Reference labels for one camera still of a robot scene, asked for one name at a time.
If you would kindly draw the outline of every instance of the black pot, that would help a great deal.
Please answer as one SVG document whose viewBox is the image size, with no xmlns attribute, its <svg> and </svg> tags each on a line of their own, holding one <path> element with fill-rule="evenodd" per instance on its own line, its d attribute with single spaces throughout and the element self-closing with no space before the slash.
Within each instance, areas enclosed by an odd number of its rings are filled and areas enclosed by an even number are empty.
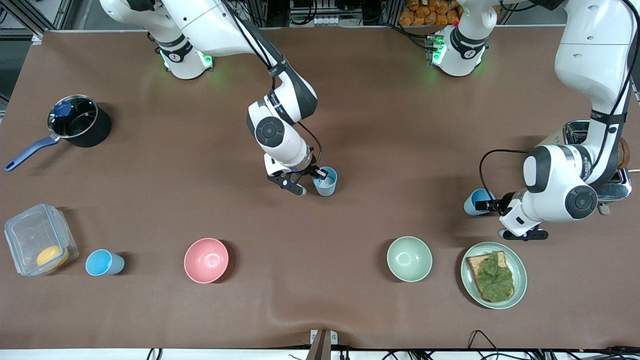
<svg viewBox="0 0 640 360">
<path fill-rule="evenodd" d="M 31 144 L 6 164 L 4 171 L 17 168 L 36 151 L 56 145 L 60 139 L 78 147 L 96 146 L 111 132 L 111 118 L 90 97 L 71 95 L 53 106 L 47 126 L 51 135 Z"/>
</svg>

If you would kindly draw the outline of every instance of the brown table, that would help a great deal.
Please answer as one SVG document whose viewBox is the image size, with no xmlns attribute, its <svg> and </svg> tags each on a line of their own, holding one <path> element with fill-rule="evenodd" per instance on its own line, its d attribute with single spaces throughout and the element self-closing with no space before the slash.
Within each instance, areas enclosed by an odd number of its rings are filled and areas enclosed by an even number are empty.
<svg viewBox="0 0 640 360">
<path fill-rule="evenodd" d="M 637 344 L 640 204 L 612 215 L 545 224 L 548 241 L 498 240 L 496 217 L 470 218 L 477 164 L 494 148 L 528 149 L 588 100 L 554 74 L 561 28 L 502 28 L 469 77 L 426 67 L 390 29 L 285 29 L 268 37 L 313 84 L 305 123 L 340 179 L 333 197 L 295 197 L 267 181 L 244 123 L 270 86 L 255 56 L 216 60 L 180 81 L 144 33 L 48 33 L 33 46 L 0 131 L 3 161 L 47 134 L 58 99 L 87 94 L 113 118 L 99 146 L 62 143 L 0 174 L 0 221 L 39 203 L 63 210 L 81 255 L 49 276 L 15 273 L 0 245 L 0 347 L 280 347 L 327 327 L 352 347 L 465 347 L 482 329 L 499 347 Z M 637 106 L 625 138 L 640 153 Z M 496 154 L 496 194 L 522 186 L 522 156 Z M 635 158 L 631 167 L 640 166 Z M 384 253 L 399 236 L 431 247 L 418 283 L 395 280 Z M 224 240 L 235 259 L 217 284 L 183 270 L 191 243 Z M 507 243 L 529 286 L 504 311 L 475 304 L 459 279 L 480 241 Z M 125 273 L 93 278 L 87 255 L 124 252 Z"/>
</svg>

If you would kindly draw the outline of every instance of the toast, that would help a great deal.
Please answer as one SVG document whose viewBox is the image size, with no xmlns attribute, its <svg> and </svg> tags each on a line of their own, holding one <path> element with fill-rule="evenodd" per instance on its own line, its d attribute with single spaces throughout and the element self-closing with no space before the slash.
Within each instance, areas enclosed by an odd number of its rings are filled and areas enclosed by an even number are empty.
<svg viewBox="0 0 640 360">
<path fill-rule="evenodd" d="M 474 274 L 474 283 L 476 284 L 476 287 L 478 286 L 478 273 L 480 272 L 480 270 L 482 270 L 484 261 L 490 257 L 491 254 L 483 254 L 478 256 L 470 256 L 469 258 L 467 258 L 467 264 L 471 269 L 471 274 Z M 498 251 L 498 266 L 501 268 L 507 267 L 507 259 L 504 257 L 504 251 Z M 509 299 L 513 296 L 514 292 L 515 288 L 511 287 Z M 485 298 L 482 292 L 480 293 L 480 296 L 482 296 L 485 301 L 492 302 L 491 300 Z"/>
</svg>

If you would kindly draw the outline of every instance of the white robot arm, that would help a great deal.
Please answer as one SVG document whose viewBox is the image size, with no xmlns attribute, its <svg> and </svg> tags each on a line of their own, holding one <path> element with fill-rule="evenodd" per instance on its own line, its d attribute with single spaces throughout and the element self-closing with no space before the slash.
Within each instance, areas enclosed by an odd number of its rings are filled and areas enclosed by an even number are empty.
<svg viewBox="0 0 640 360">
<path fill-rule="evenodd" d="M 304 195 L 306 190 L 298 184 L 302 176 L 326 177 L 326 172 L 317 166 L 319 159 L 312 154 L 312 148 L 293 128 L 315 112 L 314 89 L 258 27 L 240 19 L 224 0 L 100 0 L 100 3 L 115 20 L 145 27 L 178 78 L 194 78 L 205 70 L 202 62 L 196 61 L 200 53 L 213 57 L 257 55 L 274 78 L 274 86 L 249 106 L 246 123 L 265 152 L 268 179 L 296 195 Z M 275 77 L 282 82 L 277 88 Z"/>
<path fill-rule="evenodd" d="M 457 28 L 449 26 L 439 34 L 448 47 L 433 63 L 453 76 L 472 72 L 495 26 L 495 4 L 497 0 L 460 1 L 465 13 Z M 610 180 L 618 167 L 638 4 L 640 0 L 565 2 L 568 19 L 556 54 L 556 74 L 566 86 L 589 97 L 591 122 L 580 145 L 541 145 L 529 153 L 523 167 L 527 188 L 501 201 L 508 205 L 500 221 L 510 235 L 526 236 L 542 222 L 581 220 L 596 209 L 594 188 Z"/>
</svg>

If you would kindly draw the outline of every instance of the blue cup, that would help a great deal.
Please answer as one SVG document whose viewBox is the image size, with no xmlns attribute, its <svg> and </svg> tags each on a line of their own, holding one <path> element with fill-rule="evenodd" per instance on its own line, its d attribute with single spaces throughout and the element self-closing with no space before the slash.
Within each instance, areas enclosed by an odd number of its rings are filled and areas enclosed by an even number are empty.
<svg viewBox="0 0 640 360">
<path fill-rule="evenodd" d="M 338 173 L 330 167 L 321 167 L 320 170 L 326 171 L 327 176 L 324 180 L 316 177 L 314 178 L 316 190 L 318 191 L 318 194 L 322 196 L 331 196 L 335 191 L 335 183 L 338 182 Z"/>
<path fill-rule="evenodd" d="M 86 258 L 84 268 L 92 276 L 113 275 L 122 271 L 124 259 L 108 250 L 100 249 Z"/>
<path fill-rule="evenodd" d="M 491 200 L 492 197 L 493 199 L 495 199 L 493 193 L 488 193 L 485 189 L 475 190 L 471 193 L 471 195 L 469 195 L 469 197 L 467 197 L 467 200 L 465 201 L 465 212 L 473 217 L 488 213 L 489 210 L 476 210 L 476 201 L 487 201 Z"/>
</svg>

